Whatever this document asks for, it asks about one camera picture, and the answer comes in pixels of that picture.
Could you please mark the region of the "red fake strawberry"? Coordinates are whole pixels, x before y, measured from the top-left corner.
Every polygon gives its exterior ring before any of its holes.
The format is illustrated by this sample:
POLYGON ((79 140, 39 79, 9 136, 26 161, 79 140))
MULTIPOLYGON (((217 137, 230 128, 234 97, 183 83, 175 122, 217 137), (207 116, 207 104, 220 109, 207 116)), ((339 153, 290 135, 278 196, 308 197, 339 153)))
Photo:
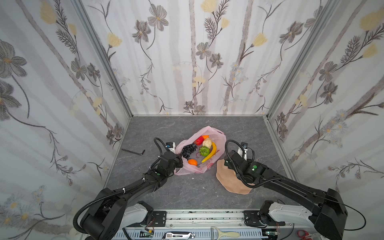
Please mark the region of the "red fake strawberry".
POLYGON ((194 141, 194 144, 197 145, 197 146, 200 146, 202 145, 203 141, 204 141, 204 137, 203 136, 200 136, 198 137, 195 141, 194 141))

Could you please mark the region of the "cream fake garlic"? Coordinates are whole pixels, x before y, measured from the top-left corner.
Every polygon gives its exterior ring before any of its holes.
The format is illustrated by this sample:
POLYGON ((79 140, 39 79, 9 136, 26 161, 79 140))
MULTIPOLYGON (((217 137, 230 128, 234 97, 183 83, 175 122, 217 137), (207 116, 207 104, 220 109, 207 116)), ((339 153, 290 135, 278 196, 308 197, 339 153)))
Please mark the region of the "cream fake garlic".
POLYGON ((206 139, 204 139, 202 145, 204 147, 207 147, 208 149, 211 149, 211 147, 213 145, 213 142, 212 142, 212 140, 210 138, 206 138, 206 139))

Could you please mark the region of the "pink plastic bag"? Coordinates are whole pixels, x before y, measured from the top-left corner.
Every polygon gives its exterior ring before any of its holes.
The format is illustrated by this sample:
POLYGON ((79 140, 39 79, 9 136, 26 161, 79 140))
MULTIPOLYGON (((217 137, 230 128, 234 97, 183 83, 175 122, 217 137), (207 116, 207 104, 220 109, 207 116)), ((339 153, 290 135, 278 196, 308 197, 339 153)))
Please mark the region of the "pink plastic bag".
POLYGON ((180 142, 176 146, 176 154, 182 155, 183 167, 176 170, 175 174, 205 173, 221 158, 226 140, 222 131, 208 126, 180 142))

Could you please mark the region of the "pink scalloped plate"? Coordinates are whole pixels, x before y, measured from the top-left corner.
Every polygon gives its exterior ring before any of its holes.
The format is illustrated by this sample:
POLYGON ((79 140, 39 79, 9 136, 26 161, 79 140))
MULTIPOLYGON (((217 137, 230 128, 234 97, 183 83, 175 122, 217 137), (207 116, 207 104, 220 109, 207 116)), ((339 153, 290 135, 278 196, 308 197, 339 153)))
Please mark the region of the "pink scalloped plate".
POLYGON ((225 160, 217 161, 216 177, 222 186, 230 193, 247 195, 251 192, 251 188, 246 187, 240 180, 237 179, 233 170, 225 166, 225 160))

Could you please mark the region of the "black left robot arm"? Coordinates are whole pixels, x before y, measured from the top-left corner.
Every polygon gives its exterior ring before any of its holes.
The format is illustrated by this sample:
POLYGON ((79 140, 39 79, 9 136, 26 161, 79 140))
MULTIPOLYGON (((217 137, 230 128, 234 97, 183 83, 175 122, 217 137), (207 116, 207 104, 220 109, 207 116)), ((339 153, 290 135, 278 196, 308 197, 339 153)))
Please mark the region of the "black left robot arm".
POLYGON ((73 219, 73 227, 91 240, 110 240, 121 229, 124 213, 130 205, 149 193, 162 187, 174 174, 174 170, 183 167, 182 155, 173 152, 163 153, 143 177, 123 188, 110 190, 105 188, 96 199, 78 210, 73 219))

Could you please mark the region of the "orange fake tangerine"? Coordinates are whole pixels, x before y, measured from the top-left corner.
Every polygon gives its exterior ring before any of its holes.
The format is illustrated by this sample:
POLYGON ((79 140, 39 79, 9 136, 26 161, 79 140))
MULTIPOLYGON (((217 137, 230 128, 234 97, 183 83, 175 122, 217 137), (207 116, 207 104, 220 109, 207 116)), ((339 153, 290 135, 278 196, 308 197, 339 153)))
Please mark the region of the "orange fake tangerine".
POLYGON ((189 163, 190 165, 192 165, 192 166, 197 166, 197 165, 198 165, 197 160, 194 160, 194 159, 189 159, 189 160, 188 160, 188 163, 189 163))

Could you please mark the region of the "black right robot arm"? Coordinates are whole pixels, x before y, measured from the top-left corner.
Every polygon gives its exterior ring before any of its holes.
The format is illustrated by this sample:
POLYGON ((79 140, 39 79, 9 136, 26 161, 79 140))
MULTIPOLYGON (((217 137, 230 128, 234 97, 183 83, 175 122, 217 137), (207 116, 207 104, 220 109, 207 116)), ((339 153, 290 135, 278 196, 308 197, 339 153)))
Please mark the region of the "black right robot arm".
POLYGON ((256 217, 251 218, 252 227, 292 223, 312 228, 329 240, 343 238, 348 212, 338 192, 307 187, 264 164, 245 160, 236 151, 227 153, 225 166, 233 170, 246 187, 264 187, 297 203, 291 206, 265 201, 256 217))

